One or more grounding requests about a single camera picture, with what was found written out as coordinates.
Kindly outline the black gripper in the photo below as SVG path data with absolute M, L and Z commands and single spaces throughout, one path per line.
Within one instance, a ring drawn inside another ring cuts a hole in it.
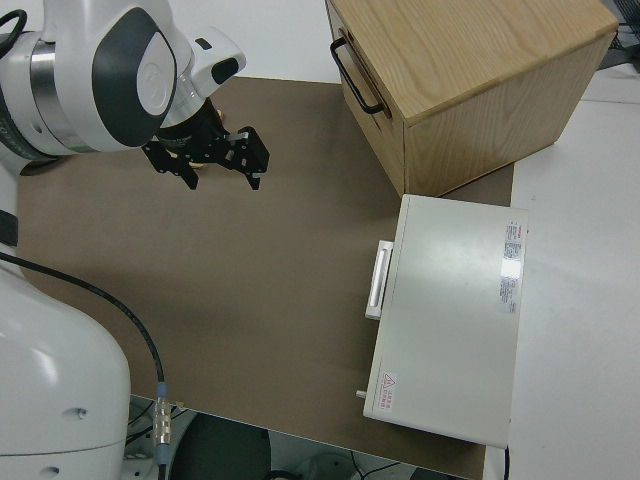
M 189 118 L 161 127 L 156 141 L 141 147 L 156 172 L 171 173 L 195 190 L 199 177 L 191 166 L 217 163 L 242 173 L 252 190 L 260 187 L 270 154 L 250 126 L 230 134 L 210 99 Z

